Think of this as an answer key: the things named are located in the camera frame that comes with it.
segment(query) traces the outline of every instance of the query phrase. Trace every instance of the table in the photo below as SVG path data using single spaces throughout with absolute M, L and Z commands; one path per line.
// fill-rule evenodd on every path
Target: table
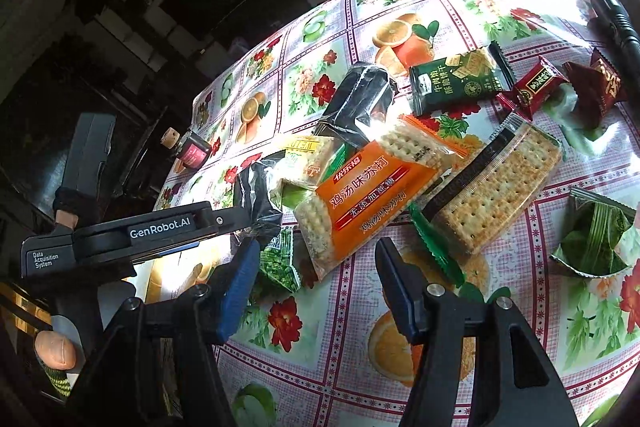
M 415 22 L 416 15 L 425 26 L 439 22 L 436 58 L 496 39 L 518 78 L 538 55 L 561 67 L 567 60 L 588 64 L 594 46 L 606 51 L 587 26 L 594 16 L 589 0 L 328 0 L 258 45 L 194 100 L 193 129 L 212 142 L 214 155 L 196 174 L 172 171 L 156 208 L 199 200 L 214 208 L 230 205 L 236 174 L 267 149 L 274 134 L 310 133 L 350 64 L 373 62 L 376 54 L 384 60 L 373 39 L 380 44 L 380 35 L 386 38 L 380 27 L 398 18 Z M 407 50 L 396 55 L 401 62 L 410 60 Z M 409 92 L 407 81 L 400 80 L 394 103 L 407 105 Z M 547 102 L 534 120 L 562 141 L 561 168 L 517 222 L 484 248 L 472 271 L 486 296 L 503 285 L 511 289 L 583 421 L 626 384 L 640 359 L 640 330 L 626 333 L 623 277 L 609 284 L 563 278 L 552 274 L 548 255 L 561 238 L 571 185 L 636 207 L 640 135 L 624 103 L 594 135 L 572 128 L 564 115 L 575 95 L 571 89 L 563 95 Z M 262 103 L 262 115 L 242 125 L 239 112 L 250 97 Z M 433 113 L 428 122 L 447 140 L 475 150 L 503 117 L 497 103 L 483 102 Z M 291 212 L 284 224 L 295 225 Z M 404 216 L 383 233 L 404 256 L 415 258 L 420 246 Z M 217 240 L 201 245 L 199 253 L 183 253 L 181 266 L 188 268 L 183 274 L 204 263 L 197 277 L 206 275 L 227 255 L 222 244 Z M 383 300 L 373 247 L 370 241 L 322 283 L 309 284 L 303 273 L 302 290 L 247 310 L 232 340 L 215 347 L 231 402 L 242 408 L 257 400 L 269 425 L 399 422 L 410 391 L 411 356 Z M 631 264 L 640 252 L 633 256 Z M 172 295 L 178 285 L 174 281 Z M 468 375 L 460 385 L 455 426 L 466 424 L 470 410 L 469 353 L 464 360 Z

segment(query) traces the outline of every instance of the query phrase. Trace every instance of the yellow snack package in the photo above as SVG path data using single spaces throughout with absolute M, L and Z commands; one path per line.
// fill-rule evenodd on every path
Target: yellow snack package
M 281 134 L 274 144 L 285 151 L 277 166 L 278 176 L 298 187 L 316 188 L 342 141 L 328 136 Z

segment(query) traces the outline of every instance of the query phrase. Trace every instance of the black snack package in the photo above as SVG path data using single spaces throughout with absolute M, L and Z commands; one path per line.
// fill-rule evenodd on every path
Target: black snack package
M 253 237 L 263 250 L 280 233 L 282 225 L 282 179 L 276 174 L 285 151 L 260 158 L 240 171 L 234 182 L 234 206 L 242 206 L 251 226 L 236 235 Z
M 396 82 L 385 68 L 356 62 L 324 110 L 314 135 L 338 137 L 357 150 L 362 149 L 376 138 L 373 133 L 380 126 L 374 124 L 386 120 L 396 92 Z
M 409 76 L 414 116 L 493 98 L 515 84 L 513 70 L 495 41 L 465 54 L 413 66 Z

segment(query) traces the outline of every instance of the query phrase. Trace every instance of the orange cracker package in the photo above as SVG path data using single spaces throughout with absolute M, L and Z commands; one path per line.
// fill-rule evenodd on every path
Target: orange cracker package
M 318 279 L 394 219 L 466 152 L 412 116 L 354 154 L 294 215 Z

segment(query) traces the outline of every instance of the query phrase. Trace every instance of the pink bottle label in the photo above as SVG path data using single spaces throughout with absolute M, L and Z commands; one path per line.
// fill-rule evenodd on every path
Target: pink bottle label
M 200 166 L 206 156 L 206 152 L 192 143 L 187 152 L 182 155 L 181 160 L 187 167 L 196 168 Z

